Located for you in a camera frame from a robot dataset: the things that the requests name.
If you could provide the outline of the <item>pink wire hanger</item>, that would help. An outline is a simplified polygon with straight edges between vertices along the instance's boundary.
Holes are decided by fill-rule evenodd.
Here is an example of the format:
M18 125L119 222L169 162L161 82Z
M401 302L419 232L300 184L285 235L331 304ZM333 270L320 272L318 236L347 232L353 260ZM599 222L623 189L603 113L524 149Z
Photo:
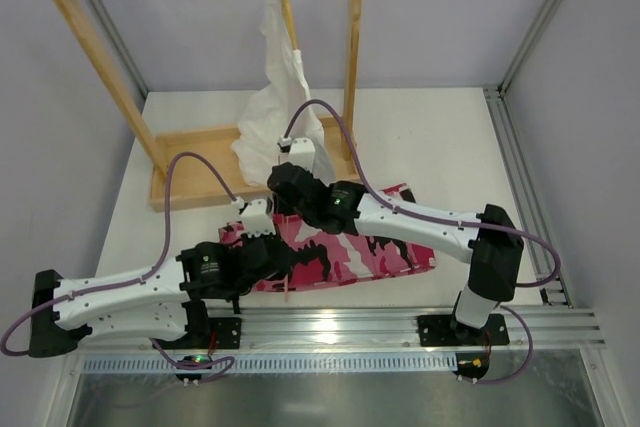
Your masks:
M281 231L285 234L285 236L289 235L289 217L288 216L284 217L284 223L282 225ZM291 273L291 254L290 254L290 246L288 242L286 241L285 244L286 244L287 250L286 250L286 262L285 262L286 273L284 277L283 297L284 297L284 303L287 304L289 302L289 276Z

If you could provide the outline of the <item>pink camouflage trousers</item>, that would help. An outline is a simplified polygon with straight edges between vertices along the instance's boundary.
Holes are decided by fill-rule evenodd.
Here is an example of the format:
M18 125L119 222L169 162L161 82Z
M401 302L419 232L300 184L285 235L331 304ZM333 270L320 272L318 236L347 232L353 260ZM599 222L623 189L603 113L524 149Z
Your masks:
M435 252L379 236L330 235L313 228L283 207L275 226L295 253L296 263L284 280L261 280L261 292L311 291L426 273L436 265Z

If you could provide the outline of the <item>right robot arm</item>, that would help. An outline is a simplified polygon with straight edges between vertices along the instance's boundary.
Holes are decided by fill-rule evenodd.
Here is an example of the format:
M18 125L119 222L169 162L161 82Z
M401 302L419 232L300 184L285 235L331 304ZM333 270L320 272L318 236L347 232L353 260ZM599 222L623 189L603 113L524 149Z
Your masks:
M383 237L428 247L469 266L450 329L465 345L480 342L492 311L514 298L524 250L506 211L441 211L395 200L362 181L326 184L290 162L272 168L267 186L306 224L326 233Z

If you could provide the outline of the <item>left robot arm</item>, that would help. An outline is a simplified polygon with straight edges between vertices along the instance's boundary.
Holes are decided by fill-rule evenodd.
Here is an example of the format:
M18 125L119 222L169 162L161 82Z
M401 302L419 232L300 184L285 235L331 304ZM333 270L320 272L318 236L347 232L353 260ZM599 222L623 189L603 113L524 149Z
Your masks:
M48 358L76 350L83 339L150 338L165 349L206 347L214 330L208 300L233 306L260 281L284 282L315 255L278 235L201 242L137 277L64 279L37 274L27 354Z

